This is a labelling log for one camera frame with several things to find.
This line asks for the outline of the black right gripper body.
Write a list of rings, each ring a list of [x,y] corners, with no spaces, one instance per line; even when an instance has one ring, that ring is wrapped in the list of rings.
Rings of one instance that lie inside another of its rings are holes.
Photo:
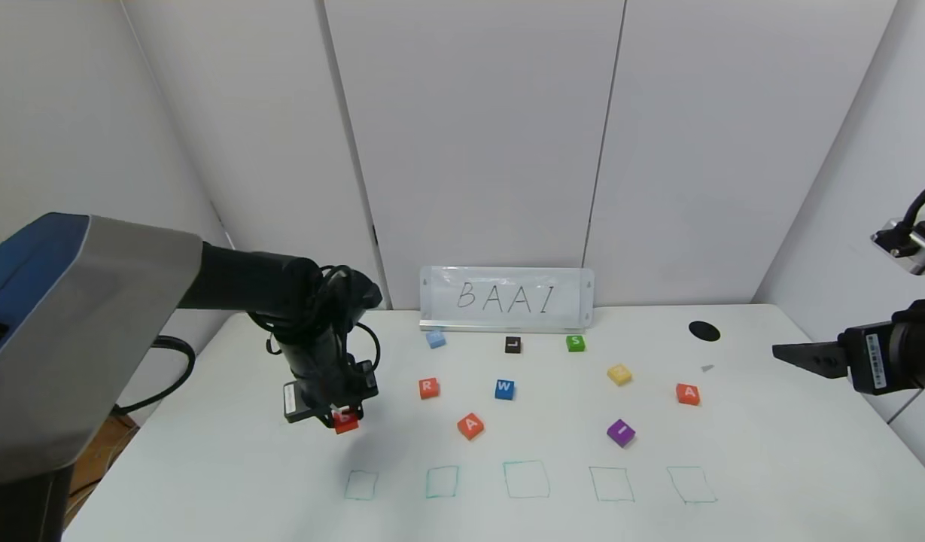
[[[901,311],[890,321],[848,328],[838,343],[861,394],[925,390],[925,312]]]

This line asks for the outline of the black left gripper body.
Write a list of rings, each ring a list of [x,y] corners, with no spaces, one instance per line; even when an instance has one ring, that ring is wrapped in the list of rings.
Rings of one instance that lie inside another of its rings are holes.
[[[379,337],[362,323],[355,326],[368,333],[375,346],[375,359],[356,361],[346,350],[346,335],[332,328],[300,343],[276,340],[277,353],[289,364],[293,380],[283,385],[283,414],[290,423],[320,419],[320,414],[348,415],[352,421],[353,405],[379,394],[376,368],[379,367]]]

